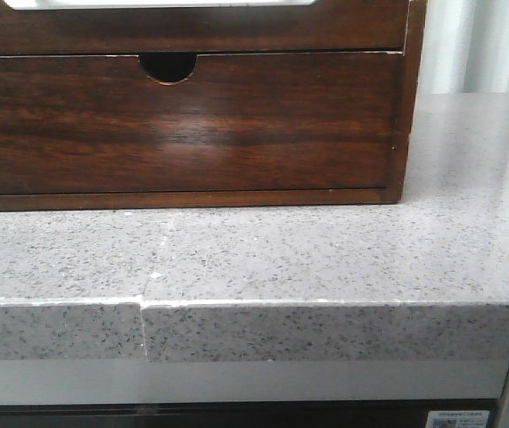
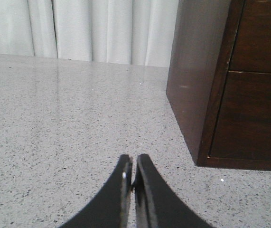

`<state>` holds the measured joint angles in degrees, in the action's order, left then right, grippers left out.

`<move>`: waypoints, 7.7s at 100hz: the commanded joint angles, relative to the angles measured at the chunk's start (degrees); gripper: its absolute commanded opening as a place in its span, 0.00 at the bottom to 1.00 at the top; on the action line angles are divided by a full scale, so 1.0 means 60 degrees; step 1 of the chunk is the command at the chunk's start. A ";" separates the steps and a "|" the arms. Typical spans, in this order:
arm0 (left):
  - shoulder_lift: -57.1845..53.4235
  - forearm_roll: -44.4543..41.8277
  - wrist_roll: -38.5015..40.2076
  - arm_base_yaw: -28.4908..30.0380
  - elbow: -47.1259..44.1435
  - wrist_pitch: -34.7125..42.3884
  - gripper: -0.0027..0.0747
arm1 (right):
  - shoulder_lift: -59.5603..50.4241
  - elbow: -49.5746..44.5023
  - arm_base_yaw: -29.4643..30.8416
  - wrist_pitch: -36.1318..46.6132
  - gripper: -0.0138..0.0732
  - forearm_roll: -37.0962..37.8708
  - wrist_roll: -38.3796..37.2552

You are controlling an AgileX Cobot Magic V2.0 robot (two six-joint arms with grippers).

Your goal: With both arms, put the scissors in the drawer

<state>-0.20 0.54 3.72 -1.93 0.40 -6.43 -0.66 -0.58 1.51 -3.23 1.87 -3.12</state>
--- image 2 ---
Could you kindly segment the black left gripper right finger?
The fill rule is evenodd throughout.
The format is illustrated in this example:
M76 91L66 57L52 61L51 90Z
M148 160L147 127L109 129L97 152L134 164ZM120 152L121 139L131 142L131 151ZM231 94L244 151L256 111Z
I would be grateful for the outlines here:
M138 228L210 228L166 184L149 155L137 158L134 181Z

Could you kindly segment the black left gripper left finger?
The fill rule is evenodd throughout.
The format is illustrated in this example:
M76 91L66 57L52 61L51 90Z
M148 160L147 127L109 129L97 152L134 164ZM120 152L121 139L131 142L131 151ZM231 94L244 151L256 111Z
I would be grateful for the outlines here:
M131 194L132 158L123 154L96 196L63 228L125 228Z

